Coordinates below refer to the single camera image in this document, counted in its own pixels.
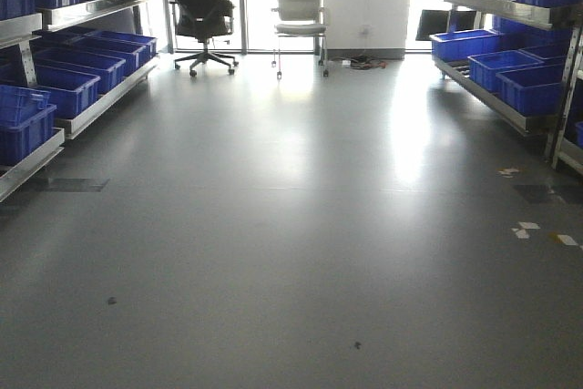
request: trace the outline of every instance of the black office chair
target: black office chair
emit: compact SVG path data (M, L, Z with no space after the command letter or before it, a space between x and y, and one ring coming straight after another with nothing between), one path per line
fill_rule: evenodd
M235 73L234 67L239 62L231 55L209 51L209 41L214 36L228 36L233 29L233 8L230 0L173 0L174 6L178 6L178 14L174 9L175 32L178 36L193 36L203 44L201 52L185 56L174 61L174 67L180 68L180 61L194 60L190 64L190 75L197 75L194 68L208 60L216 61L229 67L229 74Z

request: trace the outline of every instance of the stainless steel shelf frame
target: stainless steel shelf frame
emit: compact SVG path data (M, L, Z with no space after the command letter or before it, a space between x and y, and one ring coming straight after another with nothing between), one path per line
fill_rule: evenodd
M18 164L11 168L1 167L0 202L10 196L10 194L56 157L63 150L61 145L64 141L65 131L63 129L56 129L52 138L43 143Z
M568 51L568 60L563 72L562 84L562 104L565 106L567 90L574 87L575 73L575 48L580 46L580 23L583 16L583 5L565 5L554 8L543 8L540 6L520 4L515 0L445 0L454 6L465 6L475 9L481 13L499 15L510 20L533 26L539 29L550 30L556 28L573 28L573 37L571 39L571 48ZM525 117L515 111L513 108L502 102L496 96L490 94L478 84L470 80L466 75L460 72L459 63L445 63L436 59L435 65L445 74L458 82L463 88L472 93L474 96L489 105L502 118L504 118L513 128L523 135L548 134L547 157L550 157L552 151L557 149L557 139L559 129L564 122L560 111L555 115L540 117Z
M583 5L567 5L554 8L519 4L514 0L445 0L453 5L465 6L482 13L499 15L525 25L549 30L571 27L581 17Z
M147 64L136 70L129 77L125 78L124 81L117 87L101 96L95 104L88 107L76 118L57 118L55 120L55 125L65 129L67 140L76 138L99 116L105 113L111 106L124 97L124 95L126 95L126 93L136 84L146 79L149 72L151 72L158 65L158 62L159 60L157 58L151 59L147 62Z
M24 69L26 83L36 86L35 66L28 42L37 38L33 32L39 29L57 31L66 27L80 25L88 20L140 5L148 0L95 0L66 6L58 9L41 9L38 14L27 15L0 21L0 48L19 46L20 61ZM101 99L73 120L56 119L55 135L34 150L30 155L13 167L0 167L0 202L5 200L18 187L46 166L63 148L66 138L75 138L108 108L120 100L158 64L154 58L146 65L127 77L121 84L101 97Z
M36 38L33 32L41 29L42 25L40 14L0 21L0 48L19 47L20 68L25 74L26 84L29 87L36 86L36 74L28 42ZM64 141L65 133L63 129L58 129L52 138L16 165L0 167L0 202L56 157L62 150L61 145Z
M555 116L523 116L500 100L498 96L480 87L468 77L469 65L467 62L446 63L438 58L434 58L434 62L435 66L445 75L451 77L456 83L492 108L512 128L516 129L523 136L544 134L557 123L557 117Z
M39 9L43 16L43 29L58 31L80 25L88 20L103 17L122 9L140 5L148 0L93 0L57 9Z

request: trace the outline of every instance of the wall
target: wall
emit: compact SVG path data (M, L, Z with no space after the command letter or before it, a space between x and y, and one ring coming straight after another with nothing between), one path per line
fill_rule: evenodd
M404 56L409 0L324 0L331 56Z

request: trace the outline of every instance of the gray floor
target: gray floor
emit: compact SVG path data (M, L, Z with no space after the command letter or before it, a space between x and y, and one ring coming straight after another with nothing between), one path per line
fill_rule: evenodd
M0 204L0 387L583 387L544 139L428 56L284 62L164 64Z

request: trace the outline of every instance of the paper scrap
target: paper scrap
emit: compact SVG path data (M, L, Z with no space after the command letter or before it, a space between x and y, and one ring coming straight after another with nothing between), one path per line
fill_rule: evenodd
M557 238L567 246L579 246L579 244L571 236L565 234L558 234Z
M524 230L540 230L538 224L533 222L519 222L520 225Z
M530 235L526 230L515 231L515 234L519 239L530 239Z

